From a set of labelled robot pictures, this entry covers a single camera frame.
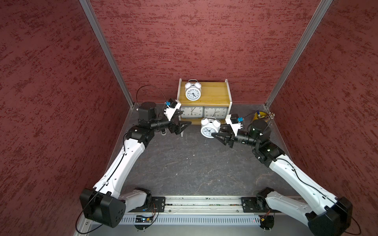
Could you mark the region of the grey rectangular alarm clock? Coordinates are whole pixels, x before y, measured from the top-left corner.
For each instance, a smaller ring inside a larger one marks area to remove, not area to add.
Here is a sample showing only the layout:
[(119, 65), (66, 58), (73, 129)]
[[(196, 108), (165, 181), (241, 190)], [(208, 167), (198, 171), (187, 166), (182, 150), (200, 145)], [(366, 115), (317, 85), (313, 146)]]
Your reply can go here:
[(228, 107), (204, 107), (203, 117), (214, 117), (216, 119), (225, 119), (228, 115)]
[(183, 112), (181, 118), (202, 118), (203, 117), (203, 106), (182, 106), (180, 110)]

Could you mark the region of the white twin-bell alarm clock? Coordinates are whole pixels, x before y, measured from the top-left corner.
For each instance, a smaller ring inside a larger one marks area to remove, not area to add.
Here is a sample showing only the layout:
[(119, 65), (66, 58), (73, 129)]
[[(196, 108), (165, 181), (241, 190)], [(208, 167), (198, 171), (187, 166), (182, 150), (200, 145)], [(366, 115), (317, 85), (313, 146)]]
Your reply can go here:
[(201, 120), (201, 134), (206, 138), (213, 138), (212, 133), (220, 131), (221, 122), (215, 117), (206, 117)]
[(185, 84), (185, 96), (189, 101), (197, 101), (201, 97), (201, 83), (197, 79), (189, 79)]

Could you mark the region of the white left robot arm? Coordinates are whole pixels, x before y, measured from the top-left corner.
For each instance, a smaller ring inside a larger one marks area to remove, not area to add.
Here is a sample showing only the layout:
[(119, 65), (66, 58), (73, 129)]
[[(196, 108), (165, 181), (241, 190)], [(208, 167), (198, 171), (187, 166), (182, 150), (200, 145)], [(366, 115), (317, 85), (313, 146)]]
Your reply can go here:
[(155, 103), (144, 102), (139, 106), (138, 124), (123, 136), (122, 147), (111, 166), (92, 189), (86, 188), (82, 191), (81, 215), (100, 225), (115, 228), (126, 212), (136, 208), (156, 212), (149, 190), (137, 188), (128, 193), (124, 200), (120, 200), (119, 196), (127, 176), (155, 132), (168, 129), (178, 135), (191, 125), (191, 122), (176, 119), (183, 113), (180, 107), (181, 103), (177, 99), (170, 99), (165, 103), (162, 116), (158, 117)]

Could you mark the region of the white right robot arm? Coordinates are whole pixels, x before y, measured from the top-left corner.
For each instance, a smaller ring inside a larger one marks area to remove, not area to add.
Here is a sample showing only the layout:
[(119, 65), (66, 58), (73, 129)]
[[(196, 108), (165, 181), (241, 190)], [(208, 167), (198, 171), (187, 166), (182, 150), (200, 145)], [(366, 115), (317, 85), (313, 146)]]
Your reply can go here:
[(283, 178), (303, 199), (303, 202), (285, 197), (272, 188), (257, 195), (261, 211), (282, 212), (307, 225), (315, 236), (341, 236), (347, 233), (353, 221), (352, 203), (345, 197), (336, 197), (304, 173), (270, 140), (271, 129), (264, 120), (254, 120), (248, 132), (242, 130), (242, 119), (229, 115), (212, 137), (224, 145), (248, 145), (254, 157), (264, 166)]

